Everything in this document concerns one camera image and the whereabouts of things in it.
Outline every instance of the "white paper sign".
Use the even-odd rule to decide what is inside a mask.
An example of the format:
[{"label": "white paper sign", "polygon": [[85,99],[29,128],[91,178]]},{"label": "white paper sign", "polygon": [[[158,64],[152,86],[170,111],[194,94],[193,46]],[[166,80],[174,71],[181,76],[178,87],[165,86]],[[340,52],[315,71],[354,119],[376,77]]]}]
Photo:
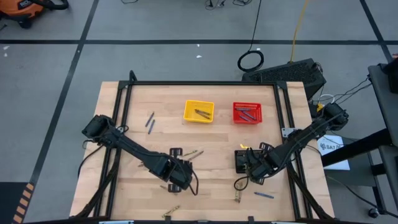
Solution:
[{"label": "white paper sign", "polygon": [[[324,135],[322,138],[318,139],[318,149],[321,152],[321,155],[328,154],[341,147],[343,147],[343,139],[340,136]],[[348,161],[345,160],[324,167],[324,169],[349,170],[349,164]]]}]

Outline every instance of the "wooden tabletop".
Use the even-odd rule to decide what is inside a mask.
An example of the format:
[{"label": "wooden tabletop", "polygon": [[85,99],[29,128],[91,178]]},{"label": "wooden tabletop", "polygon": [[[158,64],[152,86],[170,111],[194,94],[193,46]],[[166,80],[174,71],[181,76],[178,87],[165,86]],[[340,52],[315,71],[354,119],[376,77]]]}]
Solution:
[{"label": "wooden tabletop", "polygon": [[[99,93],[95,114],[112,116],[116,98],[117,82],[103,82]],[[297,128],[305,128],[311,123],[307,99],[302,83],[288,83],[289,97]],[[118,121],[121,120],[124,95]],[[284,121],[287,124],[283,93],[280,91]],[[211,124],[192,123],[183,119],[186,100],[210,101],[215,103],[214,121]],[[262,123],[257,125],[234,124],[232,104],[256,102],[262,105]],[[155,111],[156,120],[151,134],[145,123]],[[240,144],[258,148],[260,142],[273,146],[282,143],[279,122],[275,107],[274,91],[271,86],[156,86],[136,85],[127,117],[129,131],[126,136],[148,150],[169,153],[171,147],[181,147],[183,153],[204,150],[194,160],[193,168],[199,178],[199,194],[183,191],[177,196],[160,188],[167,184],[150,174],[145,167],[138,167],[140,161],[122,151],[118,183],[113,204],[114,220],[163,220],[162,215],[180,205],[173,212],[173,220],[219,220],[245,221],[253,216],[256,221],[292,221],[294,213],[290,198],[289,182],[285,170],[264,185],[249,183],[243,191],[241,202],[235,202],[234,181],[242,177],[235,173],[234,150]],[[317,147],[315,141],[310,143]],[[87,156],[96,148],[90,144]],[[89,158],[80,174],[70,215],[77,214],[98,188],[105,150],[102,149]],[[303,168],[307,187],[324,210],[333,216],[330,195],[323,172],[320,156],[314,150],[302,151]],[[274,199],[254,195],[254,192],[273,195]],[[299,200],[302,195],[297,189]],[[104,195],[101,214],[104,214]],[[305,216],[302,203],[302,217]]]}]

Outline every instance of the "orange vacuum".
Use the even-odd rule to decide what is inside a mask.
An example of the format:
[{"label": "orange vacuum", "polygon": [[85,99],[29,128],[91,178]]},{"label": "orange vacuum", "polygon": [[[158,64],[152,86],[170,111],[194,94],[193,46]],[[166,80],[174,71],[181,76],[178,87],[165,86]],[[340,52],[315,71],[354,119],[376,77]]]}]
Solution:
[{"label": "orange vacuum", "polygon": [[69,7],[68,0],[61,0],[62,4],[55,4],[51,0],[0,0],[0,18],[17,21],[28,29],[32,26],[32,19],[45,8],[50,10],[64,10]]}]

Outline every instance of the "yellow basket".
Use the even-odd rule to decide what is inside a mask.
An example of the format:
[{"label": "yellow basket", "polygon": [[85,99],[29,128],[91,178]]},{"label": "yellow basket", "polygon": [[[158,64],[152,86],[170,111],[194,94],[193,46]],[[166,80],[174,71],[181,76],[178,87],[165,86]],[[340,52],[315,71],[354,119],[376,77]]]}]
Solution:
[{"label": "yellow basket", "polygon": [[[195,109],[201,110],[209,113],[210,115],[206,115],[210,119],[206,119],[200,114],[195,112]],[[204,102],[197,100],[187,100],[185,102],[185,111],[184,111],[184,119],[191,122],[199,122],[199,123],[211,123],[213,122],[214,117],[214,103],[213,102]]]}]

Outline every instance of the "gray floor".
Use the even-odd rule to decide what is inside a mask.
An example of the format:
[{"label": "gray floor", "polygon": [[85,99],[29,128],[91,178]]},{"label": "gray floor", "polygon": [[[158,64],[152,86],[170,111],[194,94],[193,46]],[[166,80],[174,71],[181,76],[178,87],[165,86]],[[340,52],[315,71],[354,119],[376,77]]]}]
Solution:
[{"label": "gray floor", "polygon": [[[15,22],[0,31],[1,40],[79,40],[93,0],[69,0],[67,11],[46,12],[30,30]],[[246,7],[227,1],[207,11],[204,0],[140,0],[123,5],[99,0],[88,40],[250,39],[259,1]],[[385,40],[398,40],[397,1],[366,1]],[[256,39],[291,40],[304,0],[263,0]],[[359,0],[310,1],[298,40],[377,40]],[[5,142],[0,181],[29,181],[52,119],[77,45],[0,44],[0,122]],[[100,84],[126,79],[133,69],[139,80],[240,80],[236,66],[248,44],[86,44],[55,130],[26,222],[66,218],[83,158],[80,131],[92,117]],[[265,55],[263,68],[286,63],[291,45],[254,45]],[[388,46],[391,53],[398,46]],[[295,60],[320,62],[327,80],[323,93],[344,93],[366,78],[367,67],[385,63],[378,45],[298,45]],[[256,58],[247,58],[247,67]],[[384,128],[370,87],[344,102],[349,123],[339,133],[361,138]],[[394,207],[387,180],[381,177],[386,203]],[[367,217],[369,207],[346,189],[329,182],[336,217],[347,221],[392,223]],[[355,188],[373,200],[370,188]]]}]

